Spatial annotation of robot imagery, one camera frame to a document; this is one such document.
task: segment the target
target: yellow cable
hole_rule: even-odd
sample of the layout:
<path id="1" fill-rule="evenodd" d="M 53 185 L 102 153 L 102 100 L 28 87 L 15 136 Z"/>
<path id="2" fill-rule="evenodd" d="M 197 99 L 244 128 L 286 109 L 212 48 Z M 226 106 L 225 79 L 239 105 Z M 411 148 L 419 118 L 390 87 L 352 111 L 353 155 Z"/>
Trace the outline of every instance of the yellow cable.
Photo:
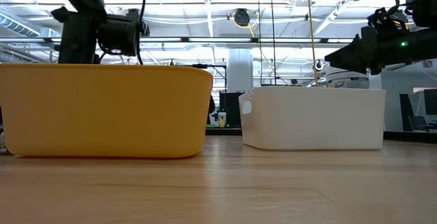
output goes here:
<path id="1" fill-rule="evenodd" d="M 409 29 L 409 25 L 413 25 L 414 23 L 405 23 L 405 28 L 406 29 Z"/>
<path id="2" fill-rule="evenodd" d="M 314 81 L 315 86 L 319 85 L 319 80 L 317 77 L 317 70 L 315 69 L 315 47 L 314 47 L 314 31 L 313 31 L 313 15 L 311 13 L 311 0 L 308 0 L 308 10 L 309 10 L 309 26 L 311 30 L 311 45 L 313 48 L 313 71 L 314 71 Z"/>
<path id="3" fill-rule="evenodd" d="M 237 27 L 240 27 L 240 28 L 243 28 L 243 29 L 247 29 L 247 28 L 249 28 L 249 30 L 251 31 L 252 37 L 255 38 L 255 34 L 253 33 L 252 27 L 259 23 L 259 14 L 257 14 L 257 22 L 253 23 L 252 25 L 248 25 L 248 26 L 246 26 L 246 27 L 243 27 L 243 26 L 240 26 L 240 25 L 237 24 L 237 22 L 235 21 L 235 12 L 232 14 L 232 21 L 234 22 L 235 25 L 237 25 Z M 268 65 L 270 66 L 270 68 L 272 68 L 272 70 L 273 70 L 273 67 L 272 67 L 272 65 L 269 63 L 269 61 L 267 60 L 266 56 L 264 56 L 264 58 L 266 59 L 267 64 L 268 64 Z M 281 78 L 281 76 L 280 76 L 278 73 L 276 73 L 276 75 L 277 75 L 277 76 L 279 77 L 279 79 L 280 79 L 281 81 L 283 81 L 286 85 L 289 85 L 286 81 L 284 81 L 284 80 Z"/>
<path id="4" fill-rule="evenodd" d="M 252 27 L 249 27 L 249 30 L 251 31 L 252 38 L 254 38 L 254 37 L 255 37 L 255 34 L 253 33 Z"/>

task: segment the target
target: box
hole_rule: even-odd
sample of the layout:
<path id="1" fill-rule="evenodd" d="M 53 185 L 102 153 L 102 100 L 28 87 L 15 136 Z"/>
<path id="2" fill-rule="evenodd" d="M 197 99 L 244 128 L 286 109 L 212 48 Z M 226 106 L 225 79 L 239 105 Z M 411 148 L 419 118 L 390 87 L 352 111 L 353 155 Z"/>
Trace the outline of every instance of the box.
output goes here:
<path id="1" fill-rule="evenodd" d="M 211 89 L 210 73 L 187 67 L 1 64 L 6 147 L 19 156 L 192 156 Z"/>
<path id="2" fill-rule="evenodd" d="M 259 87 L 240 97 L 243 141 L 261 150 L 379 150 L 385 91 Z"/>

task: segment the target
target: desk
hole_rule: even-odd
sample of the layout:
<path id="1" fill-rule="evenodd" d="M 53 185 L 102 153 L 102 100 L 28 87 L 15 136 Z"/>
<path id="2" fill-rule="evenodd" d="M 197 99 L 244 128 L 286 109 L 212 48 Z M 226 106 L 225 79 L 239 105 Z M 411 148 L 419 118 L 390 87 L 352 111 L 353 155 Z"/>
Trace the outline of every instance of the desk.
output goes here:
<path id="1" fill-rule="evenodd" d="M 0 156 L 0 223 L 435 223 L 437 145 L 263 152 L 208 137 L 184 160 Z"/>

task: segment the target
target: white wall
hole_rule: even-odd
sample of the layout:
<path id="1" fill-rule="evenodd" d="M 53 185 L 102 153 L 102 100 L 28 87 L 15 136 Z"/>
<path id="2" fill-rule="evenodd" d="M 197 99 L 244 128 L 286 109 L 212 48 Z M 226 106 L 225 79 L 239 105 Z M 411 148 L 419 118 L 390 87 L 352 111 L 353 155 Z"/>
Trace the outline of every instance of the white wall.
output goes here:
<path id="1" fill-rule="evenodd" d="M 387 91 L 385 130 L 403 131 L 399 94 L 412 94 L 413 87 L 437 87 L 437 61 L 434 61 L 432 69 L 423 68 L 422 63 L 417 63 L 399 70 L 383 71 L 381 84 L 382 88 Z"/>

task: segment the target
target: fluorescent light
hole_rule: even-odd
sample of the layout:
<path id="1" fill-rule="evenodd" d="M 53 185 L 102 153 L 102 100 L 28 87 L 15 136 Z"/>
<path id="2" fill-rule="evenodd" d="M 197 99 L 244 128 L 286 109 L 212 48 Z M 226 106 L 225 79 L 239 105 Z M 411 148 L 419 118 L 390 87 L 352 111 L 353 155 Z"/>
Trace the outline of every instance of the fluorescent light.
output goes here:
<path id="1" fill-rule="evenodd" d="M 329 39 L 328 43 L 351 43 L 354 39 Z"/>
<path id="2" fill-rule="evenodd" d="M 6 43 L 39 43 L 45 42 L 44 38 L 0 38 L 0 42 Z"/>
<path id="3" fill-rule="evenodd" d="M 41 21 L 41 20 L 51 20 L 51 19 L 53 19 L 52 16 L 43 16 L 43 17 L 36 17 L 36 18 L 28 18 L 27 20 Z"/>
<path id="4" fill-rule="evenodd" d="M 273 38 L 261 38 L 261 42 L 273 42 Z M 311 43 L 311 39 L 308 38 L 278 38 L 274 39 L 278 43 Z M 314 39 L 314 43 L 320 43 L 321 39 Z"/>
<path id="5" fill-rule="evenodd" d="M 250 42 L 250 38 L 189 38 L 189 42 Z"/>
<path id="6" fill-rule="evenodd" d="M 141 38 L 140 42 L 181 42 L 181 38 Z"/>

